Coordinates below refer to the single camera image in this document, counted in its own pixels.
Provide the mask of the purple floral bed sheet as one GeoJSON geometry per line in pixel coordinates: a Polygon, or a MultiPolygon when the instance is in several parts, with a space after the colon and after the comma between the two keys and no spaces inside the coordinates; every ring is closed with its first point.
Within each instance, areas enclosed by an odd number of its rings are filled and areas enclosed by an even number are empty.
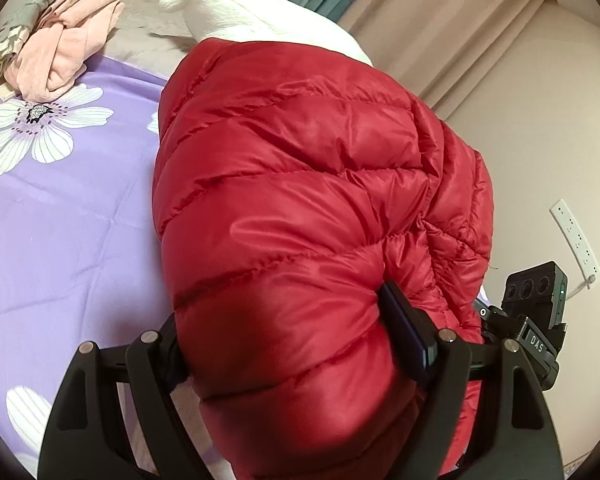
{"type": "MultiPolygon", "coordinates": [[[[173,316],[151,217],[165,84],[100,56],[53,102],[0,101],[0,479],[38,478],[80,344],[126,346],[173,316]]],[[[117,390],[137,465],[154,474],[130,386],[117,390]]],[[[230,478],[189,376],[171,399],[204,479],[230,478]]]]}

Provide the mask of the pink garment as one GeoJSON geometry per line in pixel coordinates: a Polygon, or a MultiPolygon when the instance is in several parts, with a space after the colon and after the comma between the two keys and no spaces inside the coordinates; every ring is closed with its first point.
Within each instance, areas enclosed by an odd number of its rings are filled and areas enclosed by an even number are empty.
{"type": "Polygon", "coordinates": [[[123,9],[121,0],[55,0],[6,68],[9,87],[33,103],[63,96],[102,50],[123,9]]]}

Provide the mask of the grey bed cover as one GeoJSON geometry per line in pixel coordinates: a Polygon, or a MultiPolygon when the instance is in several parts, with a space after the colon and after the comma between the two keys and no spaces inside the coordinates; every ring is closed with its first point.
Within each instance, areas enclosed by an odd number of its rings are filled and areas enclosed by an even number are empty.
{"type": "Polygon", "coordinates": [[[196,46],[184,18],[163,11],[160,0],[120,0],[124,4],[102,54],[169,79],[196,46]]]}

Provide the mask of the white fleece garment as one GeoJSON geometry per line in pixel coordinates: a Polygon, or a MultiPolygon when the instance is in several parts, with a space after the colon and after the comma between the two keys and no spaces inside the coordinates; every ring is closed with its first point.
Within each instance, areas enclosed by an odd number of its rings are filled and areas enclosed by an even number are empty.
{"type": "Polygon", "coordinates": [[[159,6],[181,14],[198,42],[292,42],[339,52],[367,65],[372,62],[338,24],[288,0],[160,0],[159,6]]]}

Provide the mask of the white wall power strip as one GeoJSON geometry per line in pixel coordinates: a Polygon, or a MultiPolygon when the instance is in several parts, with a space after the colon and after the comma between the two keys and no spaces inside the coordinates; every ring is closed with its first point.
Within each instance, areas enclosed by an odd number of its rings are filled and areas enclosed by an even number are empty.
{"type": "Polygon", "coordinates": [[[550,207],[550,214],[555,220],[562,236],[576,259],[578,267],[585,280],[587,288],[600,282],[600,264],[595,257],[593,248],[588,242],[580,224],[572,211],[561,198],[550,207]]]}

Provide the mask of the beige curtain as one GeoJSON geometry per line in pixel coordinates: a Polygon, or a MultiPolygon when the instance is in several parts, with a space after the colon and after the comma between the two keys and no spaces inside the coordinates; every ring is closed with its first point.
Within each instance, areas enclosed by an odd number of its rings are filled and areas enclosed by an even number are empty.
{"type": "Polygon", "coordinates": [[[339,25],[374,65],[448,118],[545,0],[354,0],[339,25]]]}

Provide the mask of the red puffer down jacket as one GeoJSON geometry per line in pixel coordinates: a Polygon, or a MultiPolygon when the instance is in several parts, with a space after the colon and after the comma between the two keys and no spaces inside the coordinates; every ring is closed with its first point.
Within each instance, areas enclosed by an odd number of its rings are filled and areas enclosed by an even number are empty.
{"type": "Polygon", "coordinates": [[[152,216],[215,446],[239,479],[385,477],[425,395],[378,289],[480,340],[483,158],[387,74],[304,44],[204,40],[158,119],[152,216]]]}

